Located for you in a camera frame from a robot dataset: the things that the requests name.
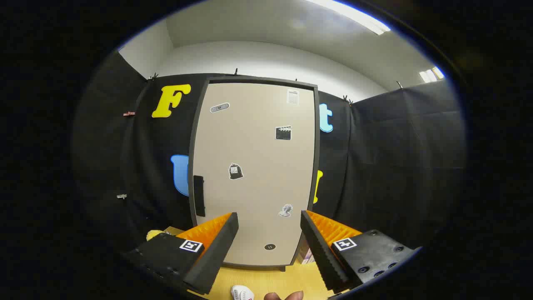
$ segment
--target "ceiling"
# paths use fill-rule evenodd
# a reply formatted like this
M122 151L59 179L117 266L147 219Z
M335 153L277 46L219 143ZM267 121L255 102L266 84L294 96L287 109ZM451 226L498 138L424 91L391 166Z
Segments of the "ceiling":
M254 41L289 46L337 61L391 91L423 83L434 65L394 33L376 35L305 0L207 0L166 19L174 47Z

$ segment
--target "yellow letter f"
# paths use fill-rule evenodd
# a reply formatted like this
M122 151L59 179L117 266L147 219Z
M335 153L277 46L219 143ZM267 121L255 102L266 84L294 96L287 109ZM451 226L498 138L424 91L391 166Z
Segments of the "yellow letter f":
M152 118L170 117L172 112L168 109L168 106L172 104L172 108L176 108L181 101L182 93L188 94L191 91L191 85L167 85L161 90L163 91L163 94L161 94L156 110L152 113Z

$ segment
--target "letter cutout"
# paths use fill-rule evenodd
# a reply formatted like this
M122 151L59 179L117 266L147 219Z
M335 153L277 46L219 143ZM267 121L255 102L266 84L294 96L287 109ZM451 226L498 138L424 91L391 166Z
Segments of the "letter cutout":
M161 90L163 93L161 94L156 110L152 113L152 118L170 117L172 112L168 109L168 106L172 104L172 108L176 108L181 101L182 94L188 94L191 92L191 85L167 85L162 87Z
M318 111L320 113L320 130L323 132L331 132L333 130L333 125L328 124L328 116L332 116L333 112L328 109L327 104L320 104L318 106Z
M317 186L314 188L314 200L313 200L313 204L318 202L318 198L317 198L318 181L322 178L322 175L324 175L324 173L322 173L322 171L318 170Z
M189 157L186 155L172 155L170 161L174 164L174 186L182 195L189 196L189 182L187 171L189 169Z

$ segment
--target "door handle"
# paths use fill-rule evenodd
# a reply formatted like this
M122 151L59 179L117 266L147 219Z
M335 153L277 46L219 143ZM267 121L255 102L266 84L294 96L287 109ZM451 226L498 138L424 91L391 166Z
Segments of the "door handle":
M194 187L194 200L196 215L205 217L205 204L204 204L204 177L192 176L192 185Z

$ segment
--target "orange foam pad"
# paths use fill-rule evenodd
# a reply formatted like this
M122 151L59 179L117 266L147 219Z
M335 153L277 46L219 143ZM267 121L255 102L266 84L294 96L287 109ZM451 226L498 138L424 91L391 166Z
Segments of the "orange foam pad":
M311 220L317 227L318 231L320 232L330 249L332 248L333 242L346 238L351 238L352 236L356 236L362 233L330 218L326 218L322 215L316 214L312 211L306 210L306 212L311 217Z
M230 216L231 213L225 214L216 219L212 219L211 221L207 221L187 231L184 231L176 236L178 238L200 242L204 244L205 249L198 257L198 259L200 259L202 255L204 255L205 251L209 248L215 237L219 234L220 229L222 229L222 227Z

